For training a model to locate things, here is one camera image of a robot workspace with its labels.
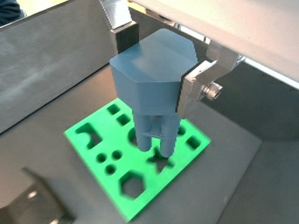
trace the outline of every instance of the star-shaped hole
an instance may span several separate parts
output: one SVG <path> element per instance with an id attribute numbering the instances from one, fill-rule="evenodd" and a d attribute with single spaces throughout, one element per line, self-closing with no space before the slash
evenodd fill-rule
<path id="1" fill-rule="evenodd" d="M 166 166 L 174 168 L 174 163 L 169 157 L 162 156 L 158 147 L 154 148 L 154 156 L 147 159 L 147 162 L 155 164 L 158 173 L 163 171 Z"/>

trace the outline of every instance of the bolt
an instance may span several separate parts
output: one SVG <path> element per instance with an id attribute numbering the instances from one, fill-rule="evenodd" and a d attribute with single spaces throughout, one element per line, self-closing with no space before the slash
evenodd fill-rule
<path id="1" fill-rule="evenodd" d="M 37 195 L 38 195 L 38 192 L 37 192 L 37 191 L 29 193 L 29 195 L 27 195 L 27 199 L 30 200 L 30 199 L 34 198 Z"/>
<path id="2" fill-rule="evenodd" d="M 59 224 L 61 221 L 59 220 L 54 220 L 50 224 Z"/>
<path id="3" fill-rule="evenodd" d="M 221 96 L 221 90 L 222 86 L 218 83 L 211 82 L 202 87 L 202 94 L 214 101 Z"/>

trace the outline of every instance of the rectangular hole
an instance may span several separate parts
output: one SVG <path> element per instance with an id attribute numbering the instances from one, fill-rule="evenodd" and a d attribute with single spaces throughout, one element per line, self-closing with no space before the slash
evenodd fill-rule
<path id="1" fill-rule="evenodd" d="M 197 150 L 202 145 L 202 142 L 194 136 L 191 136 L 187 140 L 187 144 L 191 146 L 194 150 Z"/>
<path id="2" fill-rule="evenodd" d="M 78 129 L 77 129 L 77 133 L 89 133 L 90 135 L 90 142 L 89 142 L 89 149 L 91 150 L 102 141 L 102 137 L 98 134 L 95 128 L 93 127 L 93 125 L 87 122 L 86 124 L 83 124 Z"/>
<path id="3" fill-rule="evenodd" d="M 131 121 L 127 115 L 122 115 L 117 120 L 119 121 L 119 123 L 123 126 L 126 126 L 130 123 L 130 121 Z"/>
<path id="4" fill-rule="evenodd" d="M 121 110 L 119 106 L 117 104 L 113 104 L 109 108 L 107 111 L 110 112 L 111 115 L 114 115 L 118 111 Z"/>

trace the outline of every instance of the metal bracket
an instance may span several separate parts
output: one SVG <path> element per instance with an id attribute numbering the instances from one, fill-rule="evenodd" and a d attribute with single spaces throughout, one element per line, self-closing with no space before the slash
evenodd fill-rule
<path id="1" fill-rule="evenodd" d="M 133 21 L 126 0 L 99 0 L 115 54 L 139 42 L 139 25 Z"/>
<path id="2" fill-rule="evenodd" d="M 206 96 L 215 100 L 221 95 L 222 86 L 214 81 L 225 76 L 243 61 L 245 57 L 227 47 L 211 41 L 205 60 L 182 77 L 182 92 L 177 107 L 178 115 L 185 118 L 189 107 Z"/>
<path id="3" fill-rule="evenodd" d="M 35 182 L 13 203 L 0 208 L 0 223 L 71 224 L 74 218 L 45 180 L 27 168 L 23 170 Z"/>

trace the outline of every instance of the green foam board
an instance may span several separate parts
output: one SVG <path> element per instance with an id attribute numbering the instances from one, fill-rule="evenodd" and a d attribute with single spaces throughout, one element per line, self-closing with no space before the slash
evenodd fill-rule
<path id="1" fill-rule="evenodd" d="M 65 135 L 126 221 L 143 211 L 211 142 L 182 120 L 173 156 L 161 156 L 161 140 L 155 138 L 151 150 L 142 152 L 135 145 L 133 110 L 119 99 L 67 129 Z M 127 190 L 133 179 L 145 187 L 139 195 Z"/>

